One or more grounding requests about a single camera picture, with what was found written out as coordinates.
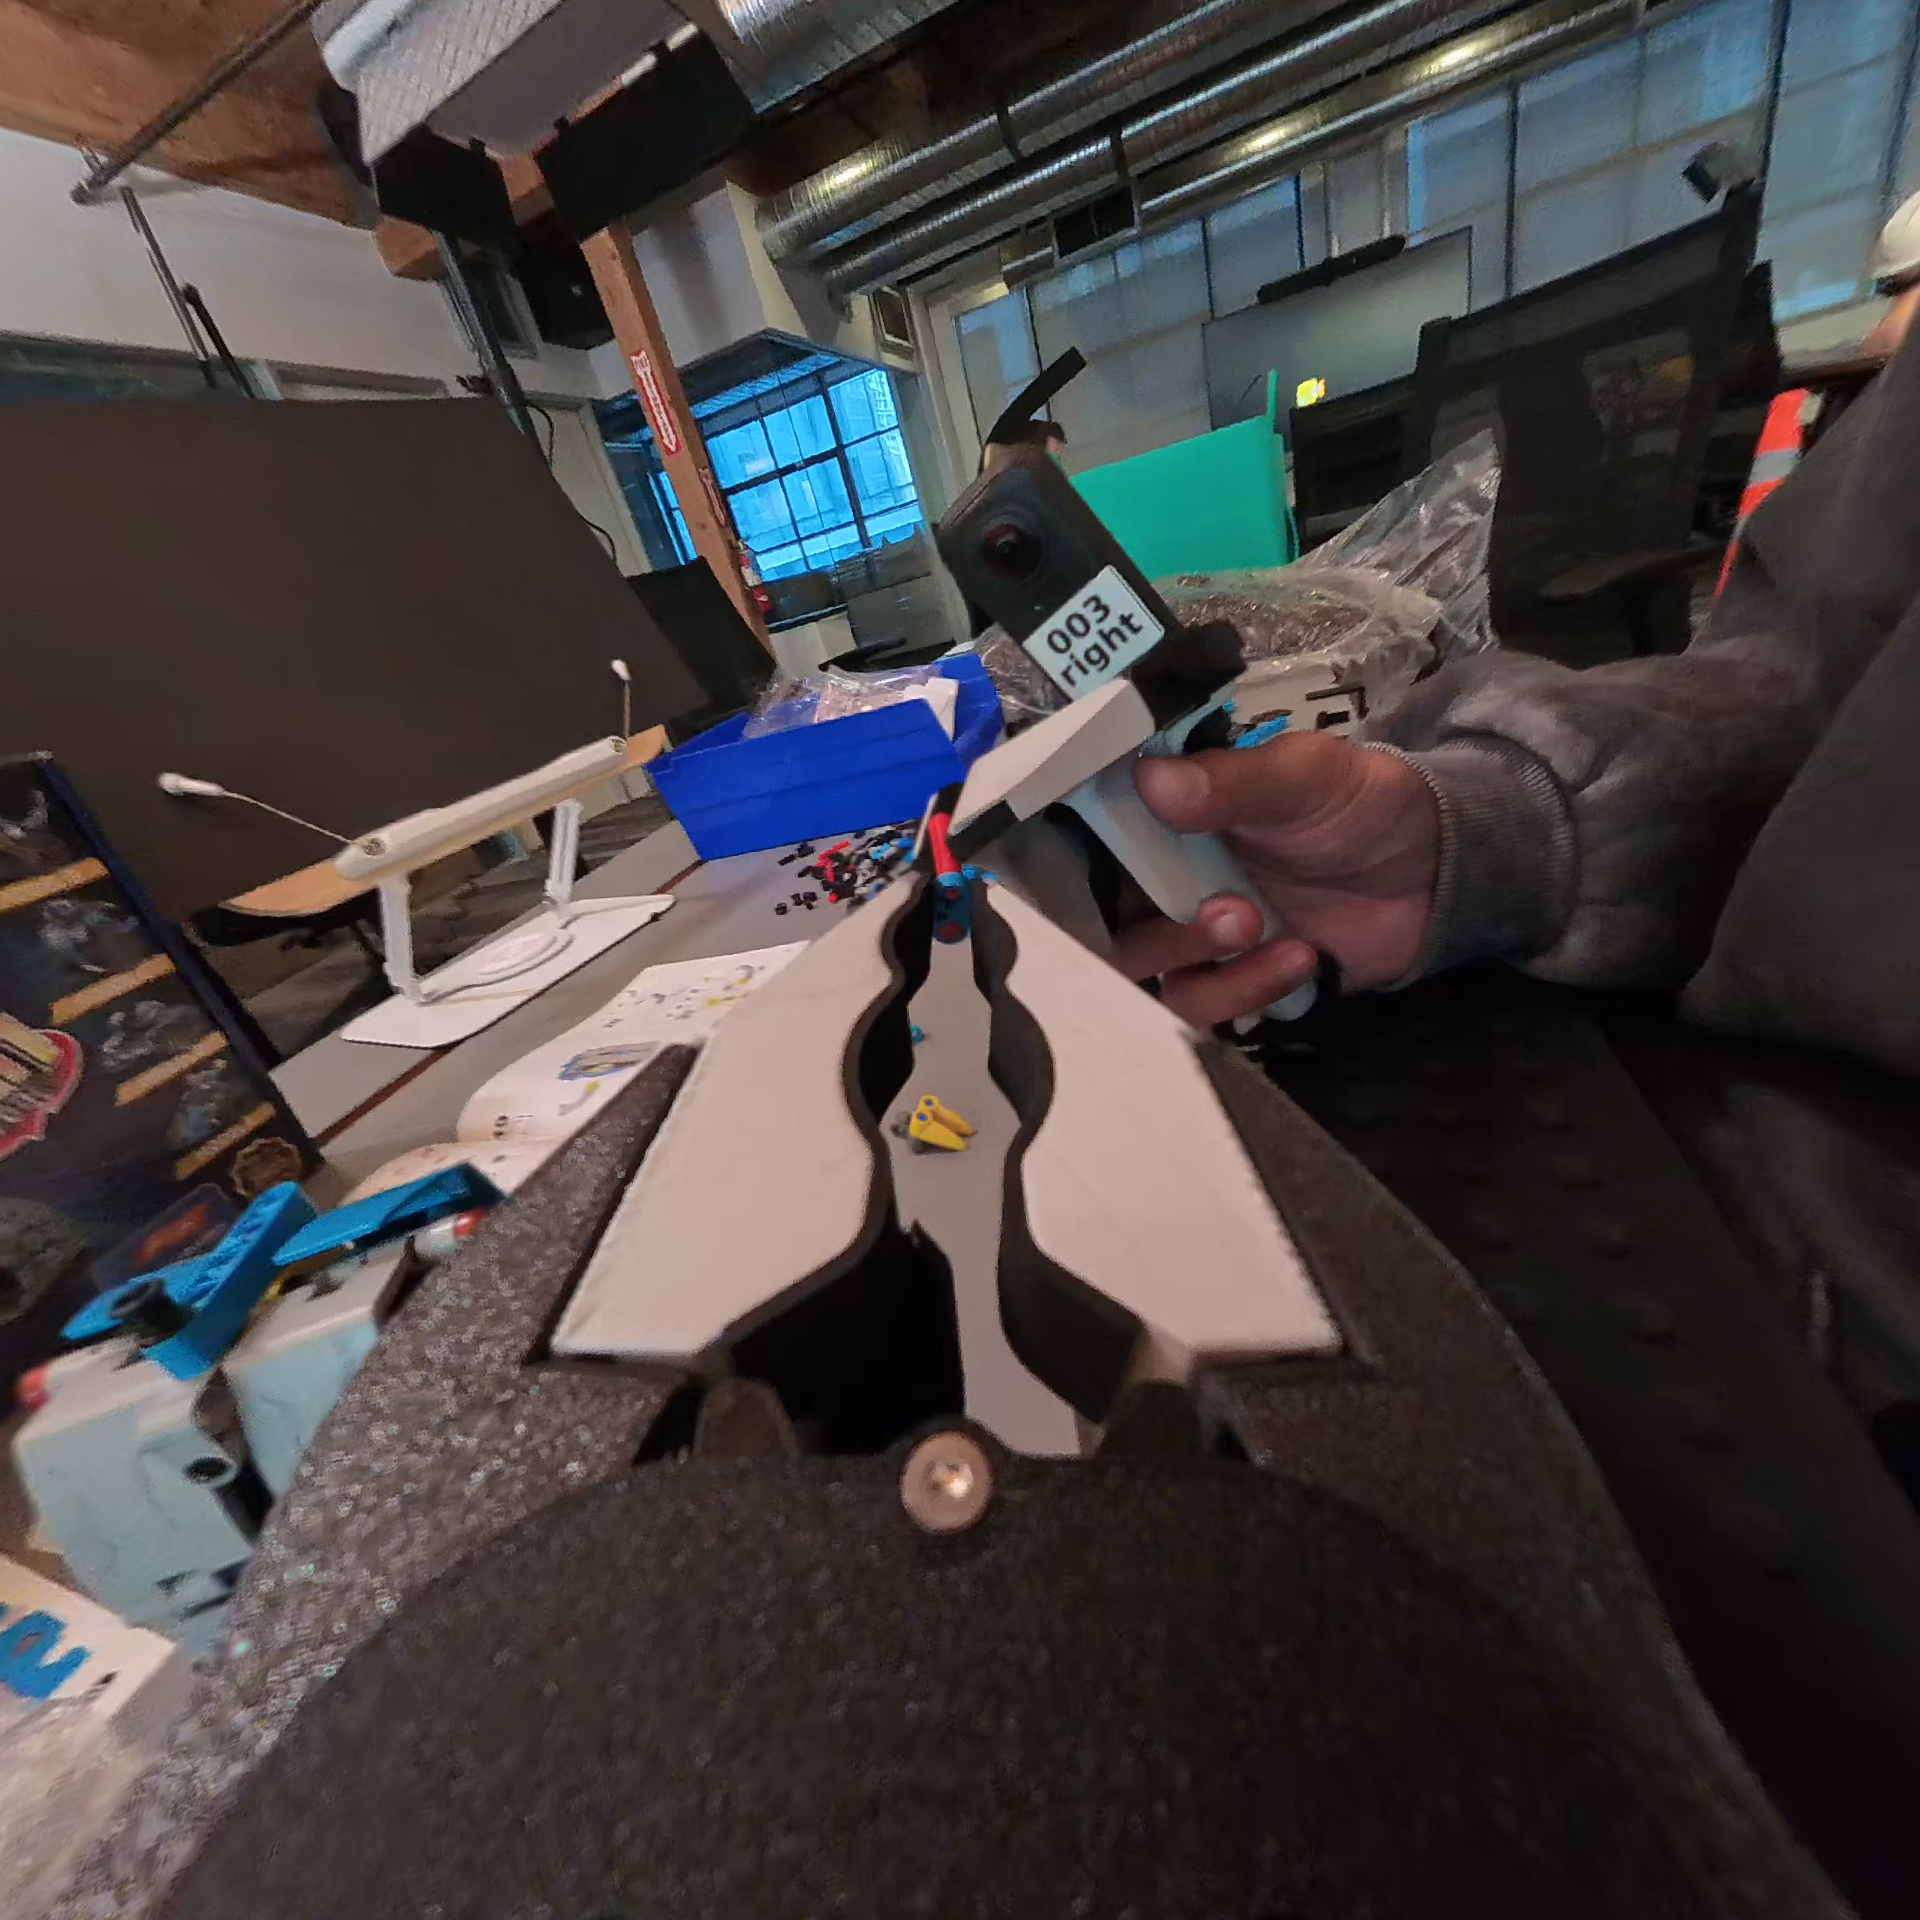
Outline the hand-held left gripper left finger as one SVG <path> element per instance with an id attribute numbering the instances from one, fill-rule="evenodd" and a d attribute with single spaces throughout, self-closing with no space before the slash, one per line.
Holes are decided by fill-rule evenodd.
<path id="1" fill-rule="evenodd" d="M 895 1216 L 931 882 L 900 877 L 719 1022 L 550 1335 L 571 1361 L 697 1364 L 843 1275 Z"/>

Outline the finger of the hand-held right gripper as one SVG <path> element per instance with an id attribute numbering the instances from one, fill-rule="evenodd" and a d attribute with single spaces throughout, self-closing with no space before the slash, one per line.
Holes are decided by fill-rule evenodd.
<path id="1" fill-rule="evenodd" d="M 982 859 L 1017 826 L 1064 804 L 1072 792 L 1157 733 L 1157 719 L 1133 681 L 1101 686 L 973 763 L 953 804 L 946 847 L 954 859 Z"/>

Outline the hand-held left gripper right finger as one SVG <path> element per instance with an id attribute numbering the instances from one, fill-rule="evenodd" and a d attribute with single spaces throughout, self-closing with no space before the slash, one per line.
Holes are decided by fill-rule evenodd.
<path id="1" fill-rule="evenodd" d="M 973 888 L 988 1074 L 1017 1116 L 998 1314 L 1084 1420 L 1143 1383 L 1330 1361 L 1343 1329 L 1213 1074 L 1227 1065 L 1008 886 Z"/>

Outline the white desk stand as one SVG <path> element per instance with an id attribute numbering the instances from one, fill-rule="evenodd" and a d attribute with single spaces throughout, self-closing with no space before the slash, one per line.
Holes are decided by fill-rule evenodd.
<path id="1" fill-rule="evenodd" d="M 529 775 L 487 787 L 466 798 L 426 808 L 361 836 L 330 829 L 329 863 L 280 877 L 224 903 L 224 913 L 254 921 L 317 921 L 373 896 L 379 913 L 380 969 L 392 993 L 410 1006 L 439 1006 L 481 988 L 505 986 L 571 957 L 581 911 L 574 888 L 581 872 L 585 804 L 593 790 L 621 782 L 665 748 L 665 731 L 635 729 L 635 671 L 614 656 L 608 668 L 621 689 L 621 731 L 557 757 Z M 471 981 L 423 976 L 415 935 L 416 877 L 469 853 L 507 831 L 550 812 L 540 919 L 507 959 L 475 962 Z"/>

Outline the person's right hand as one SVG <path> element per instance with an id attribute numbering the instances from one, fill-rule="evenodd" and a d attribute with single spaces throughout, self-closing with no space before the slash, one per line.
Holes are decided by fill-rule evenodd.
<path id="1" fill-rule="evenodd" d="M 1157 985 L 1194 1028 L 1253 1018 L 1330 965 L 1343 988 L 1394 988 L 1423 957 L 1443 853 L 1439 800 L 1402 758 L 1341 735 L 1138 763 L 1143 804 L 1219 836 L 1253 898 L 1210 898 L 1193 925 L 1136 911 L 1113 966 Z"/>

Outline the white instruction booklet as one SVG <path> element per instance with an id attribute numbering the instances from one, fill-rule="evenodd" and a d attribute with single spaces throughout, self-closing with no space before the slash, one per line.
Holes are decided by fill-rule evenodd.
<path id="1" fill-rule="evenodd" d="M 701 1050 L 805 943 L 638 973 L 605 1006 L 501 1069 L 461 1108 L 453 1142 L 481 1156 L 557 1150 L 673 1046 Z"/>

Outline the pile of loose brick pieces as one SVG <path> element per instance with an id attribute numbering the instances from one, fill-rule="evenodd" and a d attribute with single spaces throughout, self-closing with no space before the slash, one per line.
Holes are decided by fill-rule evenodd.
<path id="1" fill-rule="evenodd" d="M 787 921 L 874 901 L 912 865 L 921 835 L 917 822 L 902 822 L 795 845 L 776 861 L 773 915 Z"/>

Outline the large paned window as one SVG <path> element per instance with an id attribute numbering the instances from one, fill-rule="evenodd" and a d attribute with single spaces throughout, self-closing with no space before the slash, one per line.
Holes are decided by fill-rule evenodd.
<path id="1" fill-rule="evenodd" d="M 681 383 L 762 580 L 829 572 L 926 526 L 908 374 L 769 331 L 683 368 Z"/>

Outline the blue storage bin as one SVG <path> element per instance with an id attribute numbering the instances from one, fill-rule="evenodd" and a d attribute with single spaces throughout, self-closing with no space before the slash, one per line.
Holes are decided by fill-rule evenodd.
<path id="1" fill-rule="evenodd" d="M 733 719 L 656 757 L 646 779 L 705 863 L 917 824 L 1003 738 L 992 686 L 957 693 L 953 729 L 924 699 L 754 738 Z"/>

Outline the black perforated pad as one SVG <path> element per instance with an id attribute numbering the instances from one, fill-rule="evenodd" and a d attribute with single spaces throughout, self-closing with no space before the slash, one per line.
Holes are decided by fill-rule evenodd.
<path id="1" fill-rule="evenodd" d="M 1812 1857 L 1861 1916 L 1916 1916 L 1916 1504 L 1609 1016 L 1466 969 L 1272 1024 L 1260 1059 L 1512 1326 Z"/>

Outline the black mesh office chair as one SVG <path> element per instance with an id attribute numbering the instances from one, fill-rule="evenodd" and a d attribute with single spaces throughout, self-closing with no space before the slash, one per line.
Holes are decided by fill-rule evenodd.
<path id="1" fill-rule="evenodd" d="M 1423 327 L 1405 469 L 1494 437 L 1486 591 L 1508 651 L 1588 667 L 1689 647 L 1726 389 L 1779 362 L 1763 212 L 1745 180 L 1689 226 Z"/>

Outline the dark robot kit box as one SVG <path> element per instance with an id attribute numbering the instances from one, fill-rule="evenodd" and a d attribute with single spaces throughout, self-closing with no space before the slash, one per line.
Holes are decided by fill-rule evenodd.
<path id="1" fill-rule="evenodd" d="M 2 763 L 2 1352 L 215 1248 L 322 1156 L 65 771 Z"/>

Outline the black partition board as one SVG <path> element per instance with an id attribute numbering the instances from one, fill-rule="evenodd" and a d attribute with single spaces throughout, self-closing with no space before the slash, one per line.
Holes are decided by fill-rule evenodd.
<path id="1" fill-rule="evenodd" d="M 4 755 L 53 757 L 168 921 L 705 693 L 492 401 L 9 401 Z"/>

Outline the wooden support post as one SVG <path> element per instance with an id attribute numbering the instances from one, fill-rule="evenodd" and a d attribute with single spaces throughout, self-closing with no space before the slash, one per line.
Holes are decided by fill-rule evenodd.
<path id="1" fill-rule="evenodd" d="M 745 571 L 747 553 L 666 344 L 631 223 L 619 218 L 590 234 L 582 253 L 693 548 L 709 563 L 748 633 L 770 656 L 775 647 Z"/>

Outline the silver ventilation duct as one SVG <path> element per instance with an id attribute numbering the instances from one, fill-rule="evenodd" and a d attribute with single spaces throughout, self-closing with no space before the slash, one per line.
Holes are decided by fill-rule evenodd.
<path id="1" fill-rule="evenodd" d="M 1123 205 L 1118 234 L 1205 218 L 1501 87 L 1704 4 L 1193 4 L 995 108 L 874 141 L 756 206 L 773 264 L 830 303 L 904 287 Z"/>

